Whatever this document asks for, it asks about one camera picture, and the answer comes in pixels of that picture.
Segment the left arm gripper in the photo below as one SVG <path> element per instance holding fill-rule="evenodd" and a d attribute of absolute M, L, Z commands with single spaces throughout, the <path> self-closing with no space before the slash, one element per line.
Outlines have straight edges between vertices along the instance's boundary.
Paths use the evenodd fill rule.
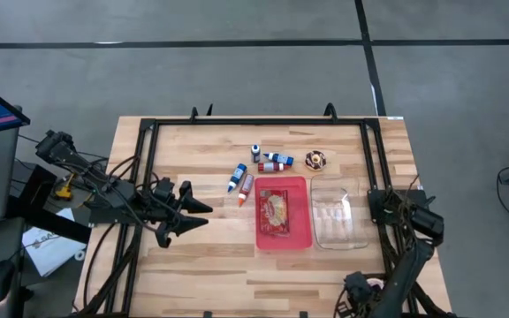
<path fill-rule="evenodd" d="M 209 223 L 208 219 L 195 216 L 184 216 L 177 211 L 180 202 L 181 208 L 190 214 L 211 213 L 213 208 L 194 198 L 192 184 L 184 181 L 179 188 L 179 202 L 172 192 L 174 184 L 169 178 L 161 178 L 156 182 L 156 188 L 149 191 L 149 198 L 153 205 L 160 209 L 154 218 L 160 223 L 155 231 L 156 240 L 160 247 L 168 248 L 171 244 L 170 234 L 177 237 L 185 232 L 202 227 Z"/>

